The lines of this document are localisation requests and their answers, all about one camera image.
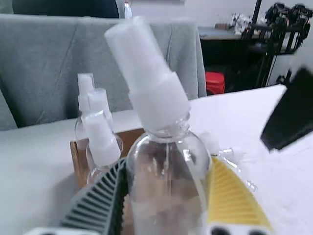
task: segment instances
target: yellow ribbed object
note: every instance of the yellow ribbed object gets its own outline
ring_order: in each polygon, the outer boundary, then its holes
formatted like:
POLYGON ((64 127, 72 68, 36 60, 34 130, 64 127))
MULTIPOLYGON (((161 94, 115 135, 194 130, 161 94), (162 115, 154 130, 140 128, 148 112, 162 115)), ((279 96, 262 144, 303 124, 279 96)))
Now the yellow ribbed object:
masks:
POLYGON ((272 231, 252 193, 223 162, 213 158, 209 178, 209 224, 247 224, 262 226, 272 231))

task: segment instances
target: desk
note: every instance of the desk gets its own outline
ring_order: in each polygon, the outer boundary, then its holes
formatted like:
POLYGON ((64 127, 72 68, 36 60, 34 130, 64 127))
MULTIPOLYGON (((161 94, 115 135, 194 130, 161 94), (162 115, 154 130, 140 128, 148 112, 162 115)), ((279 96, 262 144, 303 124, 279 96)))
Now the desk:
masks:
MULTIPOLYGON (((235 35, 235 31, 222 30, 215 27, 198 27, 199 36, 201 40, 241 40, 241 35, 235 35)), ((256 39, 259 35, 254 35, 252 38, 256 39)))
MULTIPOLYGON (((222 148, 241 147, 244 167, 277 235, 312 235, 313 135, 281 153, 266 151, 260 134, 283 86, 191 101, 191 129, 210 131, 222 148)), ((134 111, 113 114, 115 131, 140 127, 134 111)), ((45 226, 77 190, 69 141, 74 120, 0 132, 0 234, 45 226)))

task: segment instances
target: gray fabric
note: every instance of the gray fabric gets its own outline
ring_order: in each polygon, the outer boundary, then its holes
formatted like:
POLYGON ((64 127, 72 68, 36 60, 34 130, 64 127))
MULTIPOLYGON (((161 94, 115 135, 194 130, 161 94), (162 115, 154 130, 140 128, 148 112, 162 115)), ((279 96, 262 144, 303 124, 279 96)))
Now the gray fabric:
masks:
POLYGON ((118 9, 119 17, 121 19, 124 19, 125 18, 125 10, 124 10, 125 0, 115 0, 115 1, 116 1, 116 6, 117 6, 117 9, 118 9))
MULTIPOLYGON (((103 38, 120 21, 0 16, 0 71, 18 127, 77 117, 79 72, 94 73, 96 87, 107 89, 112 112, 132 108, 127 85, 103 38)), ((205 96, 196 25, 177 20, 151 26, 188 98, 205 96)))
POLYGON ((16 124, 10 109, 0 91, 0 131, 15 129, 16 124))
POLYGON ((0 14, 13 14, 12 0, 0 0, 0 14))

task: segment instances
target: white wall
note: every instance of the white wall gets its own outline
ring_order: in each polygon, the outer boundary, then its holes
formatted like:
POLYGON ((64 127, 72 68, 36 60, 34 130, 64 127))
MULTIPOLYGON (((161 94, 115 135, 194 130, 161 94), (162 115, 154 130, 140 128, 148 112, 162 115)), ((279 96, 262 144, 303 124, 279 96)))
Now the white wall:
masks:
MULTIPOLYGON (((234 12, 253 15, 256 0, 186 0, 184 4, 151 3, 153 0, 133 0, 133 15, 148 17, 190 17, 198 26, 214 26, 216 22, 229 19, 234 12)), ((278 0, 263 0, 260 15, 278 0)), ((312 0, 281 0, 292 7, 296 3, 304 3, 313 8, 312 0)), ((274 84, 280 74, 287 72, 289 63, 295 71, 300 65, 306 64, 313 69, 313 26, 304 46, 296 56, 279 56, 274 66, 270 84, 274 84)))

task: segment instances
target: small spray bottle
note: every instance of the small spray bottle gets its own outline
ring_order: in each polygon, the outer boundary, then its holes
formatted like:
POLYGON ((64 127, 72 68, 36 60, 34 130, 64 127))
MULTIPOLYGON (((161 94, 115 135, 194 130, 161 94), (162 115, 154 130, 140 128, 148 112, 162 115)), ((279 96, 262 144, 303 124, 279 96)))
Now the small spray bottle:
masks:
MULTIPOLYGON (((103 88, 95 88, 92 92, 88 93, 88 103, 90 112, 97 113, 103 111, 103 115, 108 122, 112 134, 116 138, 120 151, 123 152, 124 150, 123 141, 118 135, 116 135, 113 132, 113 118, 109 108, 107 91, 103 88)), ((90 171, 93 171, 96 165, 92 159, 90 148, 86 149, 86 158, 90 171)))
POLYGON ((88 103, 88 93, 94 90, 93 74, 92 73, 79 73, 78 78, 78 105, 81 112, 75 123, 75 137, 77 148, 79 150, 86 150, 88 144, 87 134, 85 132, 84 125, 82 123, 82 115, 90 112, 88 103))
POLYGON ((211 159, 189 130, 190 105, 180 80, 141 17, 112 27, 105 38, 146 131, 126 161, 135 234, 203 234, 211 159))
POLYGON ((82 121, 89 139, 87 149, 95 164, 87 184, 93 184, 100 174, 108 172, 118 161, 121 151, 103 111, 83 115, 82 121))

